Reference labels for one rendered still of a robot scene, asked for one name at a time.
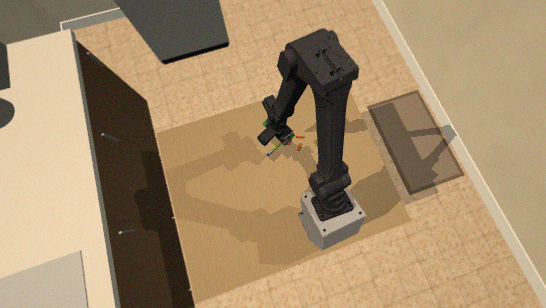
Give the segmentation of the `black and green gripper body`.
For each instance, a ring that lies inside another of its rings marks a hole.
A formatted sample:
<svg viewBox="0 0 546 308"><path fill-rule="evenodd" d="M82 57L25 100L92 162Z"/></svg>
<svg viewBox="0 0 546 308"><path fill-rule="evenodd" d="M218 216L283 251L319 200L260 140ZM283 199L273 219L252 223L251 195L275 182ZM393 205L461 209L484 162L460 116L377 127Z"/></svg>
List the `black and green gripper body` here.
<svg viewBox="0 0 546 308"><path fill-rule="evenodd" d="M268 127L268 122L270 122L269 118L266 119L267 123L266 123L266 126ZM292 138L290 136L288 136L290 133L292 133L292 130L286 125L285 127L285 131L284 131L284 134L282 136L280 136L279 138L277 138L275 135L275 137L283 144L283 145L286 145ZM283 129L284 129L283 128ZM287 137L288 136L288 137Z"/></svg>

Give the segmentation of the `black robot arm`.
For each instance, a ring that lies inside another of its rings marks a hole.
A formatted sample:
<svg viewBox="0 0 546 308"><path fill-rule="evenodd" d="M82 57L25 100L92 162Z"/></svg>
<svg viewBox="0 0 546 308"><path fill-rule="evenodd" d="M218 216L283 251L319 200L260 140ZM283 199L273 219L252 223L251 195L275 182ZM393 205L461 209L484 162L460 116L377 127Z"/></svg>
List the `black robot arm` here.
<svg viewBox="0 0 546 308"><path fill-rule="evenodd" d="M351 177L342 158L347 100L359 66L340 45L335 31L322 28L287 43L277 67L283 80L277 98L270 95L262 101L270 122L257 139L266 146L274 135L284 134L287 118L310 85L318 143L317 171L308 179L316 195L311 202L322 222L352 211L354 205L344 190Z"/></svg>

